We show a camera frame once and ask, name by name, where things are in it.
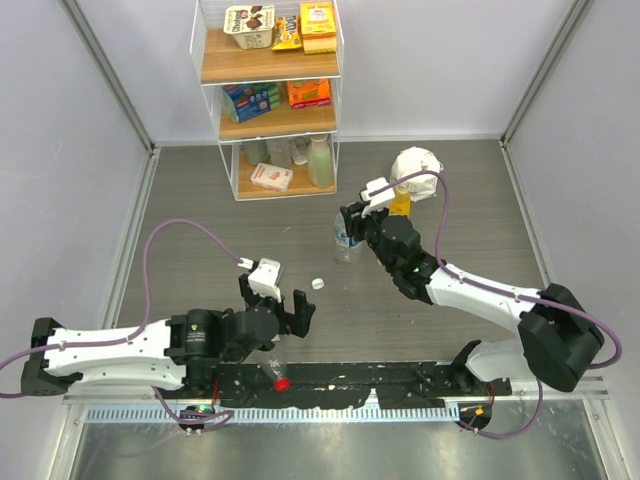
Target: snack box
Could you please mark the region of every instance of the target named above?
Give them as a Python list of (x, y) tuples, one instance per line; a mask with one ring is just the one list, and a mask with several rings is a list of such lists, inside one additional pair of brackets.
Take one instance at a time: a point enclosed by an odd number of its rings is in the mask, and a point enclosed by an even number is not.
[(302, 37), (331, 36), (336, 34), (333, 3), (308, 2), (300, 4)]
[(227, 8), (223, 31), (240, 48), (267, 48), (273, 41), (276, 9), (273, 5), (240, 5)]
[(263, 188), (286, 192), (293, 180), (293, 171), (266, 163), (259, 163), (251, 174), (251, 183)]
[(327, 78), (316, 80), (290, 80), (287, 94), (291, 108), (317, 107), (331, 103), (331, 85)]
[(224, 85), (222, 91), (224, 111), (237, 123), (246, 122), (280, 106), (280, 93), (275, 82)]

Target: red bottle cap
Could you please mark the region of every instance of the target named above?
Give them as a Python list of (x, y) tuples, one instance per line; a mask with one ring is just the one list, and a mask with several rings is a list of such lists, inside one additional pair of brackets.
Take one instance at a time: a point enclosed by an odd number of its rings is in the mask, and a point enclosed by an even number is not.
[(273, 388), (276, 392), (286, 392), (291, 387), (291, 382), (287, 377), (281, 378), (273, 382)]

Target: green bottle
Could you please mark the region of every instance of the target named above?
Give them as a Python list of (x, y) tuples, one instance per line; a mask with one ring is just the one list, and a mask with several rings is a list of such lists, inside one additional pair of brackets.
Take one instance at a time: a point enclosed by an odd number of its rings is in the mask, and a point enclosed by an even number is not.
[(327, 144), (328, 135), (309, 135), (311, 145), (307, 150), (309, 180), (318, 188), (327, 188), (333, 182), (333, 158)]

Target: white wall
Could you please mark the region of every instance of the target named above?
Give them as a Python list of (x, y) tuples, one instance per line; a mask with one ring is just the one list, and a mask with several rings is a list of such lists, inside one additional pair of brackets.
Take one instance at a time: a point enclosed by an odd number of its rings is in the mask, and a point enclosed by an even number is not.
[(195, 0), (77, 0), (156, 143), (214, 136), (189, 54)]
[[(158, 142), (211, 142), (195, 0), (79, 0)], [(571, 0), (340, 0), (347, 136), (502, 134)]]
[(623, 341), (622, 361), (602, 373), (630, 462), (640, 458), (629, 417), (640, 406), (639, 24), (635, 0), (593, 2), (512, 144), (553, 277)]
[[(144, 151), (57, 1), (0, 15), (0, 357), (33, 320), (101, 325)], [(0, 375), (20, 388), (22, 361)], [(0, 400), (2, 478), (42, 480), (60, 398)]]

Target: bottle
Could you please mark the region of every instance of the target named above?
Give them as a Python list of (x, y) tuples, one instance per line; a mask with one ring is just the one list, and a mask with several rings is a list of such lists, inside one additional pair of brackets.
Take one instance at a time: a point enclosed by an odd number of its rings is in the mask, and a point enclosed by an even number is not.
[(286, 392), (291, 386), (287, 377), (287, 360), (284, 353), (284, 345), (278, 345), (268, 351), (257, 350), (262, 371), (273, 380), (273, 389), (276, 392)]
[(291, 148), (288, 138), (270, 138), (267, 140), (267, 147), (272, 165), (282, 168), (291, 166)]
[(247, 154), (247, 163), (249, 165), (257, 165), (269, 160), (269, 150), (265, 140), (252, 140), (251, 142), (242, 142), (242, 149)]
[(395, 188), (396, 198), (389, 205), (389, 215), (409, 216), (411, 211), (411, 194), (405, 183), (401, 183)]
[(318, 188), (327, 188), (333, 182), (333, 159), (327, 145), (327, 134), (309, 135), (311, 145), (307, 150), (309, 180)]
[(344, 224), (342, 214), (336, 215), (336, 246), (334, 255), (336, 260), (345, 263), (355, 263), (360, 258), (362, 251), (362, 242), (356, 242), (353, 238), (347, 236), (347, 227)]
[(289, 140), (291, 147), (291, 157), (296, 165), (304, 165), (307, 163), (307, 139), (304, 137), (295, 137)]

